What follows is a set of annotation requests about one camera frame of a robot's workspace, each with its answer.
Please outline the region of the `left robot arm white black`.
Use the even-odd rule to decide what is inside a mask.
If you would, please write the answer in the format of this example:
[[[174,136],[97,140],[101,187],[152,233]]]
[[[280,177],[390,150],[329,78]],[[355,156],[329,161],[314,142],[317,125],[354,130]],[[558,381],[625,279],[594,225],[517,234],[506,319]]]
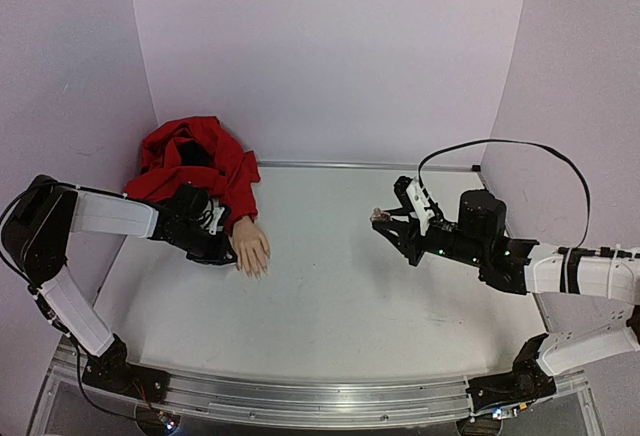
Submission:
[[[70,239],[86,232],[165,242],[194,263],[226,266],[237,260],[225,232],[230,216],[230,207],[190,184],[152,203],[39,175],[1,214],[1,259],[25,280],[47,321],[86,356],[82,384],[155,404],[165,398],[168,372],[130,362],[126,343],[72,276]]]

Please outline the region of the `nail polish glass bottle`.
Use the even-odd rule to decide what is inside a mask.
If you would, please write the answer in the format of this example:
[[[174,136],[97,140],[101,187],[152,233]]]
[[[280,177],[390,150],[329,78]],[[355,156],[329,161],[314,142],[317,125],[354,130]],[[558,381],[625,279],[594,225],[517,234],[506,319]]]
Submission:
[[[391,220],[391,214],[387,211],[382,210],[381,208],[375,208],[372,215],[370,216],[370,221],[372,223],[389,222]]]

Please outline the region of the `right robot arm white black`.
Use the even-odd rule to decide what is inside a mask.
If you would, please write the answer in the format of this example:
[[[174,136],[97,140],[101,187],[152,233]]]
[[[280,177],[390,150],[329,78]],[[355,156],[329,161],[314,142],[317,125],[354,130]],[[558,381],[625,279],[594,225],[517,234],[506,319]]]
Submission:
[[[461,195],[455,222],[411,179],[399,179],[395,193],[399,207],[375,209],[370,221],[412,266],[429,253],[477,269],[482,283],[503,293],[589,296],[627,306],[584,333],[534,336],[523,344],[509,371],[470,379],[466,392],[474,413],[501,417],[509,409],[554,395],[558,375],[638,351],[638,250],[571,249],[510,238],[505,204],[484,189]]]

